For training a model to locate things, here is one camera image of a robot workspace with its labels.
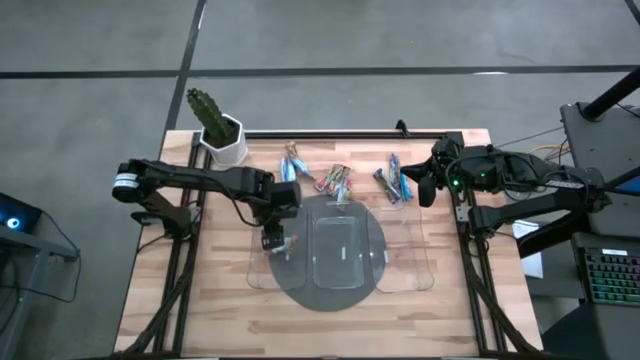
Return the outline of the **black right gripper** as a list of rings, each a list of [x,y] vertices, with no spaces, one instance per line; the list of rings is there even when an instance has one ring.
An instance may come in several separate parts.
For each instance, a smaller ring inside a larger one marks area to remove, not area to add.
[[[418,183],[420,207],[431,207],[436,191],[444,187],[451,186],[456,193],[465,192],[462,181],[454,176],[454,171],[447,171],[448,166],[459,158],[463,147],[461,135],[447,135],[432,147],[431,163],[423,162],[400,168],[402,175]]]

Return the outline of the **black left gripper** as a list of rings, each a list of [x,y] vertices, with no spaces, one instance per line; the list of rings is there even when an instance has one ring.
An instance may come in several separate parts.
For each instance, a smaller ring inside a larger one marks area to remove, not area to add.
[[[285,245],[284,227],[279,219],[295,218],[301,205],[301,187],[297,181],[273,183],[270,188],[270,206],[275,221],[269,218],[261,231],[261,246],[264,251],[282,248]]]

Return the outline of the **red green snack bag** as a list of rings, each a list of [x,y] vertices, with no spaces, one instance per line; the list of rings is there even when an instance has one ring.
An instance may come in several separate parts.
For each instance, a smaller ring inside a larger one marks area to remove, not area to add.
[[[284,238],[284,243],[270,250],[273,255],[282,255],[286,261],[290,260],[294,248],[298,242],[297,235],[291,235]]]

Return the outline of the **red green granola bar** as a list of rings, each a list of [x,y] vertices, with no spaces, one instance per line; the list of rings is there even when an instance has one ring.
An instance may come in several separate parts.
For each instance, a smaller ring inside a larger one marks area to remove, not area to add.
[[[334,180],[336,174],[341,170],[342,166],[339,164],[334,164],[331,169],[327,172],[327,174],[322,178],[316,181],[314,187],[319,192],[324,192],[327,190],[331,182]]]

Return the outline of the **round grey woven placemat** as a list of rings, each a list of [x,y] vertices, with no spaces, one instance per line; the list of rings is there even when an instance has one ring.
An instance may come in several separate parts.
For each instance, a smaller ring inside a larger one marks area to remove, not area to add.
[[[355,203],[359,203],[363,205],[366,210],[366,218],[364,219],[362,230],[363,230],[363,261],[364,261],[364,284],[361,287],[355,289],[347,289],[347,290],[328,290],[321,289],[314,284],[313,275],[312,275],[312,245],[311,245],[311,230],[312,230],[312,220],[311,213],[313,208],[316,205],[319,205],[321,202],[329,202],[336,201],[327,196],[316,195],[307,197],[302,201],[301,207],[304,207],[308,212],[308,241],[309,241],[309,251],[308,251],[308,265],[307,265],[307,279],[306,284],[303,288],[297,290],[283,290],[289,297],[291,297],[295,302],[301,305],[304,308],[319,311],[319,312],[334,312],[341,311],[352,307],[366,297],[368,297],[372,292],[374,292],[375,282],[372,276],[370,258],[369,258],[369,242],[368,242],[368,231],[367,231],[367,214],[369,209],[361,202],[352,201]]]

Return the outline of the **white plant pot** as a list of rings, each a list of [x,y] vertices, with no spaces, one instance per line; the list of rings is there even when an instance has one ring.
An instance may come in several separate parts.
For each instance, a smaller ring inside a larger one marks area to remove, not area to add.
[[[213,162],[222,167],[233,167],[241,164],[249,153],[247,144],[245,129],[241,122],[237,119],[229,116],[226,113],[222,114],[228,122],[233,124],[236,130],[236,135],[233,138],[233,142],[221,148],[216,148],[208,142],[209,135],[205,128],[202,128],[202,132],[199,137],[199,143],[207,150],[211,155]]]

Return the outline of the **white paper sheet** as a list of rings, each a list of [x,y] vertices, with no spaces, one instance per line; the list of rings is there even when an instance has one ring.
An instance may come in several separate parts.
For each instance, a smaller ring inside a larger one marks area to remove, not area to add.
[[[532,223],[524,220],[516,220],[512,225],[513,235],[520,239],[525,235],[538,230],[540,227],[537,223]],[[541,253],[535,253],[533,255],[524,257],[520,260],[524,275],[526,277],[532,277],[536,279],[543,279],[543,263]]]

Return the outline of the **green cactus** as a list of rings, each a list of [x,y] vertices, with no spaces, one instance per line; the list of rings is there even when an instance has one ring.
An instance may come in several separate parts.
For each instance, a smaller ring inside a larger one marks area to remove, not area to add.
[[[215,100],[207,92],[191,88],[187,91],[186,99],[204,127],[206,143],[219,149],[236,141],[238,131],[235,124],[223,116]]]

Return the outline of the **grey side desk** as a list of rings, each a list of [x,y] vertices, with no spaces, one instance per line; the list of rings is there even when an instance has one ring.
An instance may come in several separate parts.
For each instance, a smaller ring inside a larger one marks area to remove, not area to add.
[[[584,119],[580,103],[560,108],[574,164],[597,169],[608,181],[640,166],[640,109],[612,108],[599,122]],[[640,197],[611,193],[611,204],[589,215],[600,235],[640,238]]]

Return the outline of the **blue lit screen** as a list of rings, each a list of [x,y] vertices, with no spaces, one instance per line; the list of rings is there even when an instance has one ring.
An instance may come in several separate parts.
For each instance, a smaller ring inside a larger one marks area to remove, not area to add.
[[[608,181],[605,190],[611,193],[640,197],[640,166]]]

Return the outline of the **black backlit keyboard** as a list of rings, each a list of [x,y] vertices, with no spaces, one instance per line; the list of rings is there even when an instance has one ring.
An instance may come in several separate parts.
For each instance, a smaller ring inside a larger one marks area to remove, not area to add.
[[[640,251],[585,248],[581,266],[590,302],[640,307]]]

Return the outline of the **black seat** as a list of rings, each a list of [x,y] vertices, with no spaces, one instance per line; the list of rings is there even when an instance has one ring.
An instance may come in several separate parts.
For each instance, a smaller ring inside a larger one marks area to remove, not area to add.
[[[640,360],[640,307],[584,303],[543,335],[555,355],[583,360]]]

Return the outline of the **computer with blue light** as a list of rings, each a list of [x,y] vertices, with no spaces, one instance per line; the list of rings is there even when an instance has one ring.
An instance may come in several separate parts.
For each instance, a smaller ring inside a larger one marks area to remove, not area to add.
[[[26,234],[32,234],[42,215],[42,210],[19,199],[0,193],[0,226]]]

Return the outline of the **black aluminium table frame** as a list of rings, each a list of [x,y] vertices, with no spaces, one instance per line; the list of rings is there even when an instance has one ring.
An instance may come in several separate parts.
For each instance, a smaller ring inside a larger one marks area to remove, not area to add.
[[[490,142],[486,129],[309,130],[248,131],[248,166],[279,174],[284,145],[295,141],[302,159],[320,176],[333,164],[350,166],[355,174],[352,198],[366,205],[388,204],[370,173],[386,167],[389,154],[401,163],[421,162],[430,154],[436,137],[446,132],[462,135],[466,144]],[[379,293],[338,312],[305,310],[280,290],[252,289],[249,269],[250,227],[242,224],[229,200],[203,195],[205,209],[200,240],[173,246],[158,240],[136,255],[113,352],[135,342],[160,307],[164,290],[174,285],[190,251],[195,275],[185,295],[170,309],[146,352],[159,358],[461,358],[479,356],[475,325],[454,225],[452,202],[440,192],[434,206],[422,208],[424,250],[435,287],[418,292]],[[515,240],[497,234],[490,240],[488,264],[496,299],[514,327],[535,348],[542,341]]]

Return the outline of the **black rig frame beam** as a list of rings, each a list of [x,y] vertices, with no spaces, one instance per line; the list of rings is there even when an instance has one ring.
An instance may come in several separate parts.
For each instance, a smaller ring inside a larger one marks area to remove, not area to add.
[[[587,121],[599,122],[603,114],[638,88],[640,88],[640,67],[631,71],[595,100],[581,107],[580,113]]]

